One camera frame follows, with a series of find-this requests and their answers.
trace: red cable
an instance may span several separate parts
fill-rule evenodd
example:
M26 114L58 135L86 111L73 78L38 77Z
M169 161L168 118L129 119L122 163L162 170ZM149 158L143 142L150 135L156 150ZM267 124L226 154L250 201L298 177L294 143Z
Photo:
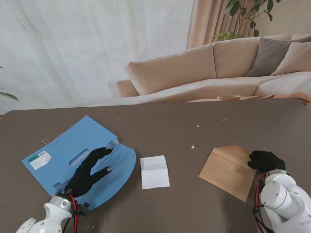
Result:
M77 206L76 206L76 202L75 202L75 200L74 200L73 195L69 194L69 197L70 197L71 200L72 200L73 210L74 210L74 212L75 212L75 214L74 214L74 228L73 228L73 233L76 233L76 232L77 232L77 225L78 225L78 216L77 216L77 214L76 214Z
M259 196L260 182L261 182L262 178L263 178L266 174L267 174L267 172L264 172L264 173L260 176L259 182L258 182L258 184L257 184L256 193L255 193L255 209L257 209L257 208L258 208L258 205L259 205L259 203L258 203L258 196ZM258 223L258 222L256 222L256 223L257 223L257 227L259 228L260 232L261 232L261 233L264 233L263 230L262 230L262 228L260 227L259 223Z
M261 232L261 233L264 233L263 230L262 230L262 228L260 227L259 223L257 223L257 226L258 226L260 232Z

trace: wooden bowl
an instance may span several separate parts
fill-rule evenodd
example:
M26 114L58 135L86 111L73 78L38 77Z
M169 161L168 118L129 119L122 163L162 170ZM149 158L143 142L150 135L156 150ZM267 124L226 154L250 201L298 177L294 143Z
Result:
M218 96L218 101L226 101L226 100L239 100L241 96Z

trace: lined paper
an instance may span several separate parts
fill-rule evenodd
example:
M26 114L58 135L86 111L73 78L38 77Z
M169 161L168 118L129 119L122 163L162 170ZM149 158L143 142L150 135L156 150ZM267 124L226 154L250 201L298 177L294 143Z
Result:
M170 186L169 173L163 155L141 158L140 168L142 189Z

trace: gray cushion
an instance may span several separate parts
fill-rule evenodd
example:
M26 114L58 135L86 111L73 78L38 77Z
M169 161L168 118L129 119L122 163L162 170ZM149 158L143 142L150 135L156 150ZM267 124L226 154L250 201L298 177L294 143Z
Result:
M303 43L310 41L311 36L289 41L260 38L257 56L246 77L268 76L272 74L284 59L292 42Z

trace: brown envelope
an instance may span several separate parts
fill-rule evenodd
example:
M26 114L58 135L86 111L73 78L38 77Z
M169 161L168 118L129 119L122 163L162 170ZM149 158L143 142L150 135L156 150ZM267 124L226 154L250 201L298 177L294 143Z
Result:
M256 173L247 166L248 161L240 146L214 148L199 177L246 202Z

